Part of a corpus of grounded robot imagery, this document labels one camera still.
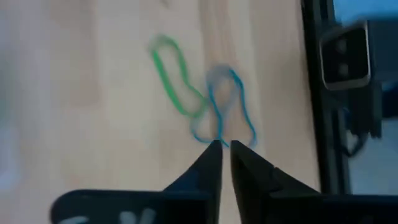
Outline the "teal rubber band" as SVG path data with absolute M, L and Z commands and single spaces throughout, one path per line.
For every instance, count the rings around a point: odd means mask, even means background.
M 217 91 L 217 88 L 221 85 L 221 83 L 224 80 L 232 80 L 234 87 L 230 91 L 230 95 L 227 102 L 219 106 L 216 102 L 215 93 Z M 228 64 L 217 64 L 213 66 L 211 69 L 209 69 L 209 71 L 206 73 L 205 82 L 208 92 L 208 96 L 205 98 L 205 109 L 199 115 L 198 118 L 193 118 L 193 120 L 190 123 L 190 130 L 193 137 L 201 143 L 208 144 L 212 142 L 212 139 L 202 138 L 199 136 L 197 132 L 199 123 L 204 117 L 204 113 L 210 107 L 213 109 L 216 117 L 215 139 L 220 140 L 226 147 L 228 147 L 229 144 L 223 139 L 224 122 L 225 119 L 228 117 L 229 112 L 231 111 L 234 105 L 234 102 L 237 101 L 237 99 L 239 99 L 243 118 L 246 124 L 248 125 L 249 129 L 251 130 L 251 140 L 248 143 L 248 147 L 255 147 L 257 144 L 257 131 L 249 117 L 249 113 L 246 106 L 246 91 L 244 88 L 243 81 L 239 77 L 237 72 Z

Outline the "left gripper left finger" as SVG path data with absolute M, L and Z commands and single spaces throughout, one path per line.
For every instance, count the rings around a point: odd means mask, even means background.
M 212 141 L 195 162 L 163 192 L 174 194 L 170 202 L 176 218 L 170 224 L 218 224 L 222 187 L 223 147 Z

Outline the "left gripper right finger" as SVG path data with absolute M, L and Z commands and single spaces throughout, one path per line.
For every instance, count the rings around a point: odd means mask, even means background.
M 242 224 L 310 222 L 308 202 L 320 192 L 265 160 L 243 143 L 230 145 L 234 192 Z

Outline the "green rubber band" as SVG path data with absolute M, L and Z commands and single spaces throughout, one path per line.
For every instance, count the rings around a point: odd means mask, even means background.
M 180 98 L 175 91 L 175 88 L 172 85 L 172 82 L 169 78 L 169 73 L 165 69 L 163 60 L 160 56 L 159 50 L 162 47 L 169 47 L 174 50 L 176 61 L 178 63 L 180 69 L 180 76 L 184 83 L 184 85 L 188 88 L 190 92 L 192 92 L 200 101 L 199 107 L 195 111 L 187 110 Z M 168 95 L 169 99 L 173 103 L 174 107 L 178 110 L 178 112 L 184 116 L 189 117 L 190 119 L 199 118 L 204 112 L 207 107 L 206 98 L 198 91 L 190 82 L 190 74 L 188 71 L 188 65 L 186 63 L 184 54 L 179 47 L 178 43 L 171 37 L 167 35 L 160 34 L 156 36 L 152 43 L 149 45 L 149 54 L 152 57 L 153 63 L 155 68 L 159 74 L 160 80 L 162 81 L 164 90 Z

